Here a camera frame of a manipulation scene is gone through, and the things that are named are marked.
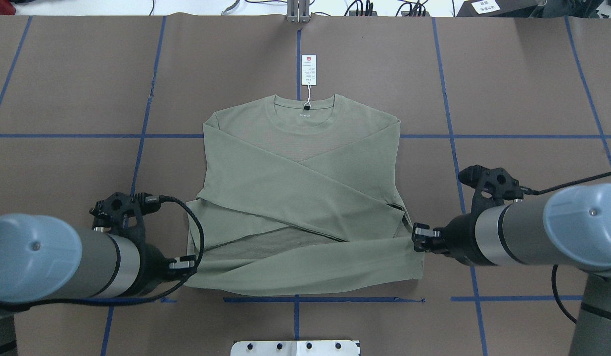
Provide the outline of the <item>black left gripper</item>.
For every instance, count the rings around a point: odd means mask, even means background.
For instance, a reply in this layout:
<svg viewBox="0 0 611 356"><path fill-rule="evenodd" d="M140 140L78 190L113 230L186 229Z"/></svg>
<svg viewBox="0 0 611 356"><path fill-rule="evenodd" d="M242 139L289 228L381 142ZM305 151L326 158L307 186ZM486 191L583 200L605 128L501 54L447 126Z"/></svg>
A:
<svg viewBox="0 0 611 356"><path fill-rule="evenodd" d="M144 273L138 279L137 295L145 297L163 282L177 281L177 275L193 275L197 271L197 256L167 258L153 245L145 246Z"/></svg>

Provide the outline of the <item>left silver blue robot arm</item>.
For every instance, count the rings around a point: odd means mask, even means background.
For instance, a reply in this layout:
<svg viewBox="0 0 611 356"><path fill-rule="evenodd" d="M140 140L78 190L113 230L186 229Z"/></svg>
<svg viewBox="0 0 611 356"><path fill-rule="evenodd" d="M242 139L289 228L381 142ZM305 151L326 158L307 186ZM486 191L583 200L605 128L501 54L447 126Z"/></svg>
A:
<svg viewBox="0 0 611 356"><path fill-rule="evenodd" d="M119 307L158 300L159 284L177 288L197 256L165 258L143 236L76 228L50 216L0 217L0 356L18 354L14 316L50 304Z"/></svg>

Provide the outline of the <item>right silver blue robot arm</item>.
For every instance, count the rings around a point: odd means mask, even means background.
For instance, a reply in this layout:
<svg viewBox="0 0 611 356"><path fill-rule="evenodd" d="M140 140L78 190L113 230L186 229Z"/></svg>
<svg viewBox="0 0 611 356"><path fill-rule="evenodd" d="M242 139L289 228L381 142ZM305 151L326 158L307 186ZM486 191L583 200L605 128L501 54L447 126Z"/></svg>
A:
<svg viewBox="0 0 611 356"><path fill-rule="evenodd" d="M445 227L415 223L417 252L467 266L565 265L587 277L571 356L611 356L611 184L565 187L547 197L492 204Z"/></svg>

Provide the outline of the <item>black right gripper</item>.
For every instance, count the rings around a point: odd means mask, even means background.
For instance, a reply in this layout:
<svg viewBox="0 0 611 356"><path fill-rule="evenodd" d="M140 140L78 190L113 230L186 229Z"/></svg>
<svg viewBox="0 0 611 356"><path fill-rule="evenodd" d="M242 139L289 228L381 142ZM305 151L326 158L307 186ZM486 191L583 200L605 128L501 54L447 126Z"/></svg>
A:
<svg viewBox="0 0 611 356"><path fill-rule="evenodd" d="M442 253L464 265L478 265L472 216L457 216L442 230L416 222L412 228L412 241L416 252Z"/></svg>

